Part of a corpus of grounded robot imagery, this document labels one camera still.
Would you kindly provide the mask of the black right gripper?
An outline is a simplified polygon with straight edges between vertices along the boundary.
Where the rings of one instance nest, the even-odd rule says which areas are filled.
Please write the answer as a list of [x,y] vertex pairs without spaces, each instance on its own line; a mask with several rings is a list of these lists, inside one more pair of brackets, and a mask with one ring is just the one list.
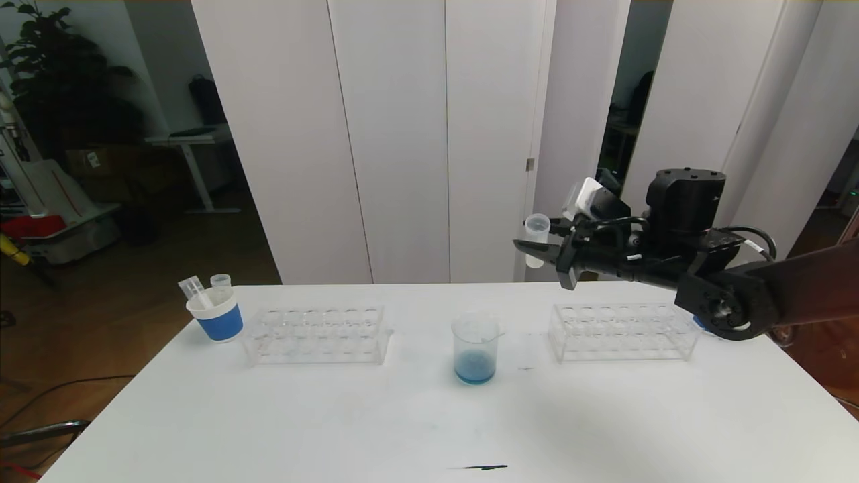
[[579,222],[564,217],[527,217],[523,221],[527,237],[557,235],[564,237],[562,247],[556,244],[515,239],[513,245],[525,256],[525,265],[556,267],[562,287],[576,288],[583,272],[594,272],[623,281],[634,280],[629,256],[638,249],[631,243],[632,222]]

